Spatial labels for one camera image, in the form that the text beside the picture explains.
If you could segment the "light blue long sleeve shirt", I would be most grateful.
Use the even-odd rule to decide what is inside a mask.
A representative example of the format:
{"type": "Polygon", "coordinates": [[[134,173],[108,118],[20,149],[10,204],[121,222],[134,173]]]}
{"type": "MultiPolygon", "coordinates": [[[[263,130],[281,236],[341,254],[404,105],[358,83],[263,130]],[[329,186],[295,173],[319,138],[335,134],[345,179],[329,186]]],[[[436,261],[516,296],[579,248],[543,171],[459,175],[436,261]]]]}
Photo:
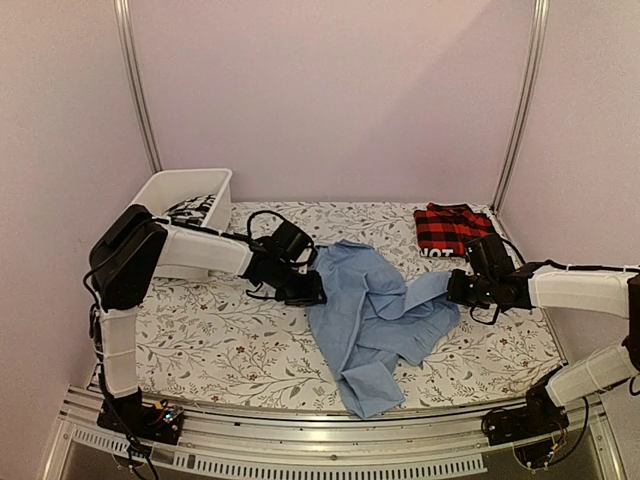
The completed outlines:
{"type": "Polygon", "coordinates": [[[320,248],[313,268],[327,301],[306,316],[345,408],[368,419],[401,405],[398,361],[420,365],[459,323],[450,273],[406,282],[375,249],[349,241],[320,248]]]}

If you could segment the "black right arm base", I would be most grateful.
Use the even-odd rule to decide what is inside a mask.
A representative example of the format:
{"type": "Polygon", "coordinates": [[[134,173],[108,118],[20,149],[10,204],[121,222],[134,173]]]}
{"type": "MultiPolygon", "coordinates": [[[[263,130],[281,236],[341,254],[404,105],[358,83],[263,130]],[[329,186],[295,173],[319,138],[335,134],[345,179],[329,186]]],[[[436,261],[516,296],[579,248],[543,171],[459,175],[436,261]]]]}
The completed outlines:
{"type": "Polygon", "coordinates": [[[552,402],[544,386],[531,388],[525,400],[524,406],[493,409],[482,417],[481,430],[491,446],[560,432],[569,426],[565,409],[552,402]]]}

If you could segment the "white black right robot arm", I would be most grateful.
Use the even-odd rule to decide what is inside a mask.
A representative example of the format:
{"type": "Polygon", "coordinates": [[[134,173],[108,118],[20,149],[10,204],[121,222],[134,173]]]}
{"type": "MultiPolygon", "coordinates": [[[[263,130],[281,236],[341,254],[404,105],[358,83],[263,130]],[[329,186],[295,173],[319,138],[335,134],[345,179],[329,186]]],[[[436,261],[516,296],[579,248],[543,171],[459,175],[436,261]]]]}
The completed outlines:
{"type": "Polygon", "coordinates": [[[623,341],[564,366],[544,381],[541,397],[523,407],[517,427],[537,436],[552,424],[556,408],[639,376],[639,269],[637,267],[562,266],[530,262],[498,271],[480,267],[472,274],[456,269],[447,299],[470,309],[565,309],[614,316],[628,322],[623,341]]]}

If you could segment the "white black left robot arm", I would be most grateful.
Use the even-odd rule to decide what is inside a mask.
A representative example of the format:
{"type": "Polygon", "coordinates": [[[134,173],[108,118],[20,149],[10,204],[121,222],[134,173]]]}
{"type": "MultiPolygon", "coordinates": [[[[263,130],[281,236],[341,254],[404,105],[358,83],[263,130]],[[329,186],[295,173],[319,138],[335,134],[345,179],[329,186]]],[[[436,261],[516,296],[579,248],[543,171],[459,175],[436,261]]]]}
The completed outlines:
{"type": "Polygon", "coordinates": [[[274,291],[273,300],[289,306],[322,305],[327,297],[312,265],[313,239],[288,220],[256,238],[203,225],[156,217],[143,205],[129,206],[94,245],[83,279],[94,298],[92,334],[97,340],[101,378],[111,419],[128,434],[148,426],[148,412],[130,396],[138,393],[136,320],[160,267],[202,269],[233,274],[255,288],[274,291]]]}

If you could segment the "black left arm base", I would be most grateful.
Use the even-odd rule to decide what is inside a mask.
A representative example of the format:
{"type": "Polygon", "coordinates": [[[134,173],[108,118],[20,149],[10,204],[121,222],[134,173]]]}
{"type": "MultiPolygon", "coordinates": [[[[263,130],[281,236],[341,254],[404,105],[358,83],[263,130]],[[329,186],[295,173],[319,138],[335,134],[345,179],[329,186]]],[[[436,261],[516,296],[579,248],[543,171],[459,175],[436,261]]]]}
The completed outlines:
{"type": "Polygon", "coordinates": [[[163,399],[152,405],[142,402],[141,393],[122,398],[105,398],[97,425],[103,429],[168,445],[177,445],[184,423],[184,409],[163,399]]]}

